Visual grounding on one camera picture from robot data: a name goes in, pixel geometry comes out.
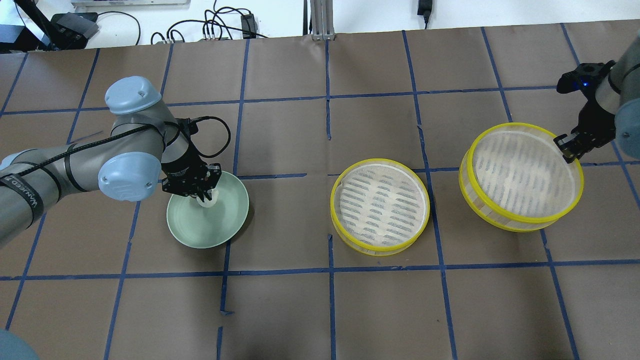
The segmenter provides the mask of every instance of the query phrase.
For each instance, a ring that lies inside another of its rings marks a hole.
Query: robotic arm
[[[29,149],[2,161],[0,247],[72,193],[100,189],[116,200],[146,199],[161,169],[163,191],[211,200],[221,168],[200,158],[191,142],[195,122],[174,118],[160,93],[139,76],[111,85],[105,101],[117,115],[110,138]]]
[[[556,90],[580,90],[587,98],[578,126],[554,139],[567,163],[613,139],[640,158],[640,31],[617,63],[581,63],[562,75]]]

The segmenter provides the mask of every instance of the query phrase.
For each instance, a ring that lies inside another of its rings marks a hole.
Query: light green bowl
[[[249,195],[240,179],[222,172],[216,189],[218,201],[211,208],[196,199],[171,195],[166,207],[166,223],[176,240],[196,249],[224,243],[235,235],[249,212]]]

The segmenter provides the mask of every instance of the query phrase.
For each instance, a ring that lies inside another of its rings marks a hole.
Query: black plug
[[[242,22],[242,38],[255,38],[258,33],[258,24],[253,14],[240,16],[240,22]]]
[[[418,0],[418,15],[424,17],[424,28],[427,28],[431,11],[433,10],[433,0]]]

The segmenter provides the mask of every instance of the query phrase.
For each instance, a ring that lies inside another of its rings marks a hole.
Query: metal post
[[[333,40],[333,0],[310,0],[314,40]]]

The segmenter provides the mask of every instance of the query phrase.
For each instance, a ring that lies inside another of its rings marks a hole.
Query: yellow rimmed basket
[[[389,256],[423,232],[430,201],[411,169],[375,158],[343,171],[333,185],[330,209],[333,226],[347,245],[363,254]]]
[[[543,229],[580,200],[580,163],[567,164],[550,131],[510,122],[480,134],[467,151],[458,180],[467,204],[501,229]]]

